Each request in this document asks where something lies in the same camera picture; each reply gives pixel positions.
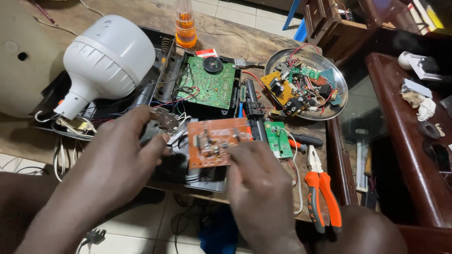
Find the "white plastic casing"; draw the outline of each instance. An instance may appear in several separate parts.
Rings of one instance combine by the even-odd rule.
[[[138,26],[117,15],[100,18],[66,49],[72,86],[55,112],[74,119],[95,99],[127,96],[154,62],[155,49]]]

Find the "pliers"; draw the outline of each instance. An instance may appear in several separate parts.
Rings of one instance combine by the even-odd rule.
[[[319,156],[314,148],[314,146],[309,146],[308,149],[308,166],[311,170],[306,174],[305,181],[309,187],[308,194],[308,209],[309,216],[315,225],[317,232],[323,234],[325,233],[325,223],[323,221],[323,216],[320,213],[320,203],[319,203],[319,187],[323,196],[326,200],[326,205],[328,211],[330,212],[330,221],[333,230],[336,233],[342,231],[342,217],[340,214],[339,205],[331,191],[330,182],[331,177],[323,172],[322,163],[320,162]]]

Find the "wooden workbench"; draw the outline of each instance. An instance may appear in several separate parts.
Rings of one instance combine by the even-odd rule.
[[[27,0],[20,0],[20,2],[31,15],[48,23],[48,20],[33,4],[29,3]],[[174,9],[172,6],[151,3],[148,0],[85,0],[85,2],[89,7],[100,10],[105,15],[120,15],[138,25],[157,29],[165,33],[175,33]],[[60,26],[73,30],[76,33],[82,33],[100,18],[99,15],[89,11],[77,0],[68,0],[67,2],[40,1],[39,4]],[[205,14],[195,13],[195,16],[198,20],[203,16],[206,26],[234,31],[246,37],[250,44],[249,61],[266,62],[276,51],[303,45],[302,42],[214,18]],[[43,29],[45,29],[49,36],[52,37],[62,49],[66,49],[75,38],[74,35],[59,29],[47,26],[43,26]],[[243,38],[238,36],[212,35],[201,31],[197,31],[197,36],[198,42],[194,48],[196,50],[215,48],[222,55],[234,58],[241,58],[246,54],[246,42]],[[307,46],[305,49],[306,48],[314,50],[311,46]],[[250,69],[248,71],[254,73],[258,78],[264,75],[263,70]],[[262,91],[262,88],[259,85],[256,84],[255,87],[257,91]],[[264,95],[259,100],[265,105],[271,105],[270,101]],[[326,143],[325,122],[308,122],[297,117],[288,119],[287,122],[290,122],[290,124],[286,123],[288,130],[296,134],[307,134],[318,137]],[[35,160],[46,164],[53,164],[55,138],[56,135],[53,135],[52,133],[29,128],[27,120],[0,115],[0,153]],[[317,149],[317,153],[323,168],[326,169],[326,145],[321,149]],[[308,171],[306,155],[299,153],[296,164],[298,165],[302,178],[299,182],[302,183],[302,193],[304,197],[303,211],[296,218],[299,220],[311,221],[306,200],[308,187],[303,180]],[[292,167],[287,162],[283,163],[283,166],[292,176],[295,175]],[[148,186],[189,194],[197,198],[210,199],[217,202],[228,202],[227,190],[224,193],[212,193],[186,188],[176,184],[156,183],[155,181],[150,181]],[[300,206],[297,189],[298,188],[293,188],[295,209],[298,209]],[[328,223],[328,209],[323,196],[320,198],[320,206],[325,222]]]

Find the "orange circuit board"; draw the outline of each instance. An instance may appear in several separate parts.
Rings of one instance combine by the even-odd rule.
[[[245,118],[189,122],[189,168],[230,165],[226,149],[248,140]]]

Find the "round metal plate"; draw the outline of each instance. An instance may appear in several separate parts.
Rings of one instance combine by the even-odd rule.
[[[296,50],[296,48],[286,48],[274,53],[267,61],[267,65],[265,67],[265,75],[268,75],[271,72],[273,72],[275,66],[278,63],[285,61],[286,58],[290,57],[294,50]],[[328,120],[338,116],[344,110],[348,102],[348,87],[342,74],[339,72],[339,70],[336,68],[336,66],[334,66],[332,62],[312,51],[299,49],[292,56],[292,59],[297,58],[299,58],[300,61],[306,64],[307,66],[318,69],[319,71],[333,69],[334,81],[336,82],[336,87],[340,89],[339,96],[342,99],[342,103],[339,105],[335,105],[334,107],[329,105],[325,107],[325,111],[321,115],[320,115],[321,110],[317,112],[303,110],[297,116],[314,121]]]

